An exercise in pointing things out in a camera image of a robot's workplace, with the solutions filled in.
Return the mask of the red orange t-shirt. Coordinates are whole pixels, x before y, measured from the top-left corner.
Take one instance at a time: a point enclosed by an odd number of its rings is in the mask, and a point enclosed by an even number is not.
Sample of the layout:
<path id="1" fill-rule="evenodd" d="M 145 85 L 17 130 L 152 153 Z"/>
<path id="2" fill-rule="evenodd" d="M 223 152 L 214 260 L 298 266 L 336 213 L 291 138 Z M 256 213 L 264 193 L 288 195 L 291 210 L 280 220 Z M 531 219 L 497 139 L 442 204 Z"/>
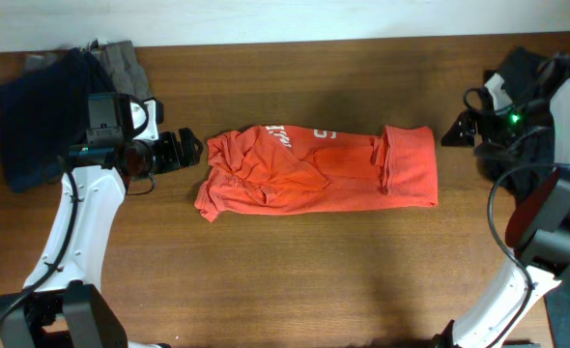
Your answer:
<path id="1" fill-rule="evenodd" d="M 253 126 L 208 142 L 207 180 L 194 202 L 223 212 L 291 216 L 439 203 L 435 139 L 427 127 L 379 135 L 297 126 Z"/>

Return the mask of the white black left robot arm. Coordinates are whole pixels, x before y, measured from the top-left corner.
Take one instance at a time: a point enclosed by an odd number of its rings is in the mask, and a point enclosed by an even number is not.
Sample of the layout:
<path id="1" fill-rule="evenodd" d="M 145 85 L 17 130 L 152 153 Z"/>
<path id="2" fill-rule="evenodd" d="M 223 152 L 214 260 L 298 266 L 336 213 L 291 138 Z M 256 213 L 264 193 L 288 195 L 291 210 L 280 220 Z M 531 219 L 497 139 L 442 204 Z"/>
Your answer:
<path id="1" fill-rule="evenodd" d="M 20 292 L 0 296 L 5 347 L 133 346 L 100 292 L 113 220 L 133 181 L 196 165 L 191 129 L 159 131 L 164 107 L 129 94 L 88 99 L 86 140 L 60 159 L 62 194 L 45 248 Z"/>

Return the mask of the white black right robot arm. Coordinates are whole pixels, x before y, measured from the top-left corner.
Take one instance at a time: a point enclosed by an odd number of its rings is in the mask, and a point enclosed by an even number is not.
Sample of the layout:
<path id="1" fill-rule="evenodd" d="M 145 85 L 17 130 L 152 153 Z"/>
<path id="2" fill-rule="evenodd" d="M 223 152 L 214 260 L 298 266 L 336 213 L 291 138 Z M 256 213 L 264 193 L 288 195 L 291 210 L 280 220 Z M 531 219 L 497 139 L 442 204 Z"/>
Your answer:
<path id="1" fill-rule="evenodd" d="M 570 276 L 570 55 L 511 50 L 473 89 L 442 137 L 470 147 L 493 181 L 486 208 L 506 260 L 478 302 L 434 347 L 500 347 L 525 314 Z"/>

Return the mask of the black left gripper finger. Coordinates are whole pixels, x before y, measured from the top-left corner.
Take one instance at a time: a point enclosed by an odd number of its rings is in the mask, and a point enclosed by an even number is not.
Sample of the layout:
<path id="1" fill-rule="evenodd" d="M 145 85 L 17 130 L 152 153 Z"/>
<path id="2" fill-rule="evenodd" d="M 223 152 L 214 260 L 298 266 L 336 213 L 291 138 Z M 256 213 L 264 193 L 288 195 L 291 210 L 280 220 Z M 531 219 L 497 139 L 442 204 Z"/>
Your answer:
<path id="1" fill-rule="evenodd" d="M 179 129 L 180 143 L 183 150 L 202 150 L 203 143 L 190 128 Z"/>
<path id="2" fill-rule="evenodd" d="M 183 157 L 181 159 L 181 167 L 188 168 L 197 165 L 200 162 L 203 149 L 201 148 L 188 148 L 183 150 Z"/>

